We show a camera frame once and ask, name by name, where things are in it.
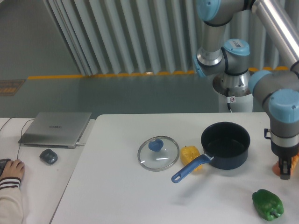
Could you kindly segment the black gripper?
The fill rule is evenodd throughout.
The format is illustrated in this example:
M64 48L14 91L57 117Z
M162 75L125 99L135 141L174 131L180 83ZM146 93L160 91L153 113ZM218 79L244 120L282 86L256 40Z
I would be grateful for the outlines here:
M291 177L292 157L299 152L299 145L282 147L271 141L271 150L279 158L278 174L280 179L289 180Z

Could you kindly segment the white striped sleeve forearm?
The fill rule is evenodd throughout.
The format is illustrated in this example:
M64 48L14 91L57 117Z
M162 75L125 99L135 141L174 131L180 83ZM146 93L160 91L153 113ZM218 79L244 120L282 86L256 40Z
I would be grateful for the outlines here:
M6 177L0 181L0 223L21 224L23 221L21 179Z

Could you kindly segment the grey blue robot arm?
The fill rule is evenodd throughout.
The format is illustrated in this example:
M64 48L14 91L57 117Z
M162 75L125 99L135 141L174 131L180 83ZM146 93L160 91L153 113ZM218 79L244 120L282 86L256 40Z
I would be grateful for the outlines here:
M222 112L249 112L252 101L260 103L270 119L265 138L278 157L280 178L288 180L292 161L299 152L299 34L276 0L199 0L203 21L201 46L193 57L200 77L214 75L213 89ZM287 71L261 70L250 74L249 45L240 39L223 40L225 27L234 14L249 10L272 39Z

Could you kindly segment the person's hand on mouse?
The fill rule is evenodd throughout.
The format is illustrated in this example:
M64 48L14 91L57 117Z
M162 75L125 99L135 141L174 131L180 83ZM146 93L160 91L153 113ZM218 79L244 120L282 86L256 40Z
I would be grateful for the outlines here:
M23 179L25 172L25 164L21 160L8 161L4 167L4 170L0 176L0 179L16 178Z

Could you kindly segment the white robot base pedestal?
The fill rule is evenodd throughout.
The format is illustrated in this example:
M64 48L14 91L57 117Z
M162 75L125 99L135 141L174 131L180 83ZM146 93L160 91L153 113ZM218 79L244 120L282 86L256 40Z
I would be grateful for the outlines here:
M238 76L217 74L213 79L213 89L218 96L219 112L252 112L253 96L248 82L254 74L247 71Z

